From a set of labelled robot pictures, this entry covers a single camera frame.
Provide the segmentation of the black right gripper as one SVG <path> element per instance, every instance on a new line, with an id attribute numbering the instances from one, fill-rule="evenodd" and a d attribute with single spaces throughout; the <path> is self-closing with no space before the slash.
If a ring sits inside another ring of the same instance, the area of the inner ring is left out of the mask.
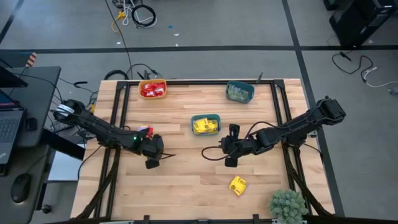
<path id="1" fill-rule="evenodd" d="M 246 156 L 252 154 L 257 149 L 257 141 L 255 139 L 238 139 L 239 133 L 240 125 L 230 124 L 229 136 L 221 139 L 223 153 L 229 155 L 229 157 Z"/>

